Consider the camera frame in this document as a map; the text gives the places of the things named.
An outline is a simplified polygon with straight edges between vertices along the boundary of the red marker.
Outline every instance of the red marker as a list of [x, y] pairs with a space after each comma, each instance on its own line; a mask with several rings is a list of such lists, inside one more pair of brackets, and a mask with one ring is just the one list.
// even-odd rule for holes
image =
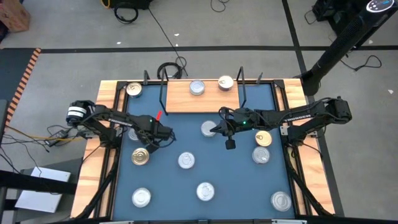
[[160, 116], [162, 116], [162, 111], [159, 111], [159, 112], [157, 113], [157, 116], [156, 116], [156, 120], [157, 120], [157, 121], [160, 120]]

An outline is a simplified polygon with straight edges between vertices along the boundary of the orange striped tape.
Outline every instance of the orange striped tape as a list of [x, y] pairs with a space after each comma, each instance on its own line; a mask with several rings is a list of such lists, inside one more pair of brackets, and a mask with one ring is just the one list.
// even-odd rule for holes
[[25, 90], [27, 82], [30, 78], [30, 74], [32, 74], [33, 68], [35, 67], [36, 61], [37, 61], [41, 51], [42, 51], [42, 49], [35, 49], [33, 51], [32, 56], [30, 56], [30, 60], [29, 60], [28, 64], [26, 65], [24, 75], [22, 76], [22, 78], [18, 84], [17, 90], [14, 94], [14, 97], [12, 97], [12, 101], [10, 102], [10, 105], [8, 107], [6, 125], [10, 125], [12, 116], [14, 115], [15, 110], [17, 109], [19, 100], [21, 100], [22, 93]]

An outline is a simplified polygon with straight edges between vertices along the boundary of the concrete floor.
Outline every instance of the concrete floor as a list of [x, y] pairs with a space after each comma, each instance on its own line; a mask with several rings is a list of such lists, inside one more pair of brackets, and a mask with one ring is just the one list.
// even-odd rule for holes
[[[303, 18], [315, 0], [288, 0], [288, 3], [300, 45], [329, 45], [328, 37], [333, 37], [330, 26], [324, 22], [310, 26]], [[8, 35], [0, 47], [169, 46], [148, 11], [139, 11], [138, 20], [124, 26], [113, 17], [112, 11], [103, 9], [99, 0], [25, 0], [24, 5], [32, 14], [30, 30]], [[232, 0], [223, 13], [213, 12], [210, 1], [196, 0], [158, 0], [151, 4], [151, 9], [172, 43], [179, 46], [293, 46], [280, 0]], [[398, 45], [397, 19], [398, 14], [380, 28], [371, 37], [371, 45]], [[321, 54], [303, 52], [307, 68]], [[393, 113], [398, 103], [398, 51], [353, 52], [344, 61], [352, 66], [361, 65], [372, 54], [382, 60], [382, 68], [364, 68], [354, 73], [339, 63], [322, 80], [315, 99], [341, 95], [348, 100], [353, 113], [350, 123], [330, 125], [326, 132], [345, 215], [398, 220], [395, 210], [398, 156], [393, 153], [398, 144], [394, 136], [398, 123]], [[300, 73], [294, 51], [203, 51], [180, 52], [180, 55], [188, 61], [190, 78], [234, 75], [240, 66], [244, 66], [245, 75], [251, 78], [261, 72], [263, 78], [286, 78]], [[174, 60], [173, 52], [42, 54], [11, 126], [34, 135], [47, 135], [47, 126], [65, 124], [70, 102], [96, 99], [101, 80], [142, 78], [143, 70], [148, 70], [154, 78], [160, 64]], [[46, 153], [35, 144], [29, 145], [40, 166], [82, 157], [84, 148], [85, 142], [73, 142]], [[20, 146], [9, 145], [4, 149], [18, 169], [34, 166]], [[3, 162], [0, 169], [10, 170]], [[56, 221], [64, 216], [26, 223]]]

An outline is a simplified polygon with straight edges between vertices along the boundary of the tin can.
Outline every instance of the tin can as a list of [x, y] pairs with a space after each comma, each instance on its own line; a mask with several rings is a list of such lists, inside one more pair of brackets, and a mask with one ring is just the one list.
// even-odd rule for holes
[[133, 98], [138, 98], [142, 95], [142, 86], [140, 83], [132, 82], [126, 87], [126, 92]]
[[138, 141], [138, 136], [137, 136], [137, 134], [136, 134], [136, 130], [134, 130], [134, 129], [130, 129], [130, 131], [129, 131], [129, 138], [132, 140], [132, 141]]
[[178, 157], [178, 164], [183, 169], [189, 169], [195, 164], [195, 156], [191, 152], [183, 152]]
[[270, 154], [266, 147], [258, 146], [253, 150], [251, 157], [257, 164], [265, 164], [269, 161]]
[[203, 182], [197, 188], [197, 195], [204, 202], [210, 201], [214, 197], [214, 187], [208, 182]]
[[259, 146], [267, 147], [272, 143], [272, 136], [268, 131], [258, 131], [256, 133], [256, 142]]
[[205, 137], [213, 137], [216, 133], [211, 132], [210, 130], [212, 128], [214, 128], [215, 126], [217, 126], [216, 123], [214, 123], [213, 121], [205, 121], [203, 122], [203, 124], [201, 125], [200, 129], [201, 129], [201, 133], [205, 136]]
[[132, 152], [131, 160], [135, 165], [142, 166], [149, 160], [149, 153], [144, 148], [138, 148]]
[[285, 192], [276, 192], [271, 196], [271, 204], [280, 212], [286, 212], [292, 206], [290, 196]]
[[189, 91], [195, 96], [200, 96], [205, 92], [205, 83], [200, 80], [194, 80], [189, 84]]
[[138, 207], [138, 208], [143, 208], [147, 206], [150, 202], [150, 192], [146, 188], [138, 188], [137, 190], [134, 191], [132, 194], [132, 203]]
[[228, 76], [224, 75], [218, 79], [218, 88], [223, 91], [230, 91], [234, 85], [234, 80]]

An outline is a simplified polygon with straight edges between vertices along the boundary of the blue tabletop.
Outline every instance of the blue tabletop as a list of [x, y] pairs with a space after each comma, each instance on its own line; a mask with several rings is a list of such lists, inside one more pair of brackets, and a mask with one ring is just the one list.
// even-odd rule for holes
[[[157, 116], [160, 86], [144, 86], [140, 98], [128, 100], [127, 112], [134, 115]], [[274, 110], [271, 86], [247, 85], [245, 107]], [[239, 97], [242, 101], [242, 88]], [[271, 195], [283, 191], [291, 195], [280, 134], [272, 130], [272, 144], [267, 147], [271, 158], [267, 164], [256, 164], [252, 151], [257, 146], [256, 131], [234, 135], [236, 149], [226, 150], [226, 137], [220, 134], [204, 137], [201, 125], [207, 120], [219, 123], [216, 113], [170, 113], [162, 115], [160, 122], [174, 129], [177, 140], [169, 147], [158, 149], [150, 155], [144, 166], [131, 161], [133, 150], [143, 147], [125, 134], [121, 148], [113, 220], [198, 220], [198, 219], [268, 219], [293, 218], [294, 211], [279, 212], [271, 204]], [[195, 165], [188, 170], [178, 165], [183, 152], [195, 156]], [[196, 189], [202, 182], [215, 188], [209, 202], [198, 199]], [[147, 188], [152, 195], [148, 206], [133, 205], [132, 193]]]

